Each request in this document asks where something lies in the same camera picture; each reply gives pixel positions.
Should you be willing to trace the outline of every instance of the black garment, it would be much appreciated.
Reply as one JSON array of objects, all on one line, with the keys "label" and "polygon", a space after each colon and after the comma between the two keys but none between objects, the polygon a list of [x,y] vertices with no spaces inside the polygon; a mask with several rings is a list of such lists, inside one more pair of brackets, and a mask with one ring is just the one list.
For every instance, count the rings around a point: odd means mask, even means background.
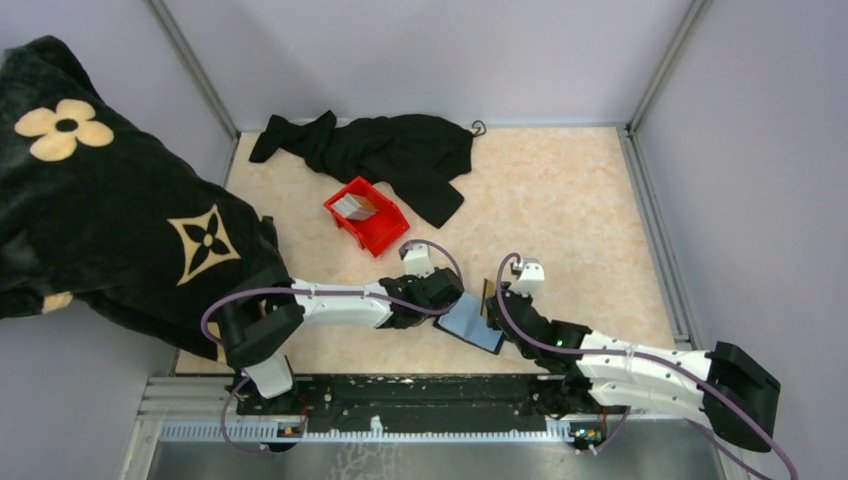
[{"label": "black garment", "polygon": [[471,171],[471,132],[429,115],[359,119],[335,127],[333,112],[303,126],[273,115],[250,161],[265,162],[282,148],[342,183],[357,175],[371,183],[388,182],[436,228],[462,205],[462,194],[448,180]]},{"label": "black garment", "polygon": [[[58,111],[76,115],[70,130]],[[82,134],[98,126],[99,139]],[[56,150],[38,142],[58,145],[67,131],[72,148],[47,157]],[[201,315],[273,266],[284,266],[273,222],[112,110],[67,45],[43,37],[5,52],[0,320],[72,294],[123,327],[214,359]]]}]

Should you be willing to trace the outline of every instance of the white wall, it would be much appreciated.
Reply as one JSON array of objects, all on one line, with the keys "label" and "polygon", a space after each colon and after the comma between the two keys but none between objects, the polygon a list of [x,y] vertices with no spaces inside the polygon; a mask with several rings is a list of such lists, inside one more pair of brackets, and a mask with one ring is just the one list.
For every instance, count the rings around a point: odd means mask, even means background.
[{"label": "white wall", "polygon": [[689,0],[166,0],[238,128],[630,120]]},{"label": "white wall", "polygon": [[[223,178],[229,139],[141,0],[4,4],[0,49],[44,34],[70,45],[107,103]],[[0,320],[0,478],[116,478],[145,380],[173,355],[79,304]]]},{"label": "white wall", "polygon": [[715,2],[639,134],[695,320],[783,382],[776,438],[804,479],[848,471],[846,20]]}]

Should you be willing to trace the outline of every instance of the four-petal flower print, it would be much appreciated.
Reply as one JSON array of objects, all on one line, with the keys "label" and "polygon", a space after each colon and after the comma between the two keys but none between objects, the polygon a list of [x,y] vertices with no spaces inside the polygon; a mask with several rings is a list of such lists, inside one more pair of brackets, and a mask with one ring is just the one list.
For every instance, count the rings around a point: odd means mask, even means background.
[{"label": "four-petal flower print", "polygon": [[92,120],[94,107],[82,100],[66,98],[56,111],[39,107],[27,112],[15,123],[15,132],[24,137],[41,137],[29,148],[43,162],[58,162],[74,154],[77,142],[89,147],[112,143],[115,134],[106,125]]},{"label": "four-petal flower print", "polygon": [[209,267],[241,258],[236,252],[218,213],[218,205],[199,217],[171,218],[183,242],[185,264],[177,286],[183,285]]},{"label": "four-petal flower print", "polygon": [[[56,105],[55,111],[45,107],[30,110],[15,123],[15,132],[24,137],[39,137],[29,148],[33,157],[43,162],[58,162],[70,158],[79,143],[89,147],[112,143],[114,132],[94,120],[96,115],[88,102],[66,98]],[[168,219],[168,222],[179,233],[185,255],[177,286],[214,265],[241,258],[230,243],[217,205],[199,217]]]}]

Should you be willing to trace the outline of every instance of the red bin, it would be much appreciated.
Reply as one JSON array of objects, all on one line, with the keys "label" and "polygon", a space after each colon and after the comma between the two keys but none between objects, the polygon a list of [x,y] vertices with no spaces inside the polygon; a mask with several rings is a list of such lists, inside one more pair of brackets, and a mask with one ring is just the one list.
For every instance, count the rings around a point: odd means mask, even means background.
[{"label": "red bin", "polygon": [[[341,216],[333,210],[333,204],[348,193],[367,198],[376,207],[377,213],[362,221],[348,220]],[[324,208],[333,215],[337,227],[350,232],[359,242],[359,248],[367,248],[374,257],[380,256],[389,248],[389,245],[409,230],[409,222],[404,218],[400,208],[362,177],[354,178],[352,182],[330,197],[324,202]]]}]

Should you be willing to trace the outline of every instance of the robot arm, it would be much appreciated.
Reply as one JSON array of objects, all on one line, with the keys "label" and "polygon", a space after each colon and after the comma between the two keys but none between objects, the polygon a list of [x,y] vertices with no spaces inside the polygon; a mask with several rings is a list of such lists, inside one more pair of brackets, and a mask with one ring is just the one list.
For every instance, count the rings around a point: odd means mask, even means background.
[{"label": "robot arm", "polygon": [[[249,279],[236,289],[239,294],[210,307],[220,307],[215,321],[227,364],[244,370],[261,397],[284,398],[294,379],[280,346],[298,327],[408,328],[447,313],[463,294],[457,273],[435,268],[422,244],[406,249],[401,258],[404,275],[361,286],[306,282],[289,277],[282,266]],[[551,414],[592,412],[599,406],[649,409],[708,427],[739,447],[769,451],[738,412],[709,392],[730,399],[772,435],[780,383],[739,347],[719,342],[713,351],[664,350],[548,320],[532,306],[544,283],[542,266],[519,258],[512,272],[517,279],[500,286],[506,288],[501,299],[485,300],[487,321],[503,330],[525,358],[563,375],[562,411]]]},{"label": "robot arm", "polygon": [[462,295],[461,279],[450,269],[435,268],[426,245],[410,246],[402,259],[401,277],[359,286],[290,278],[282,266],[242,283],[235,291],[258,294],[227,302],[215,317],[227,365],[244,370],[263,397],[277,397],[294,386],[280,347],[298,327],[404,329],[446,313]]},{"label": "robot arm", "polygon": [[[533,294],[544,282],[539,262],[522,259],[513,264],[512,271],[518,279],[503,293],[503,305],[515,326],[536,342],[522,338],[512,328],[496,297],[486,300],[490,326],[502,329],[525,358],[564,375],[564,391],[572,397],[566,403],[572,408],[579,411],[595,403],[668,413],[708,427],[739,447],[769,451],[765,441],[736,413],[695,381],[677,369],[644,358],[659,357],[689,371],[732,400],[771,436],[780,383],[739,347],[719,342],[713,351],[664,350],[624,342],[583,325],[549,321],[532,307]],[[597,353],[555,353],[533,343]],[[607,351],[616,355],[604,355]]]}]

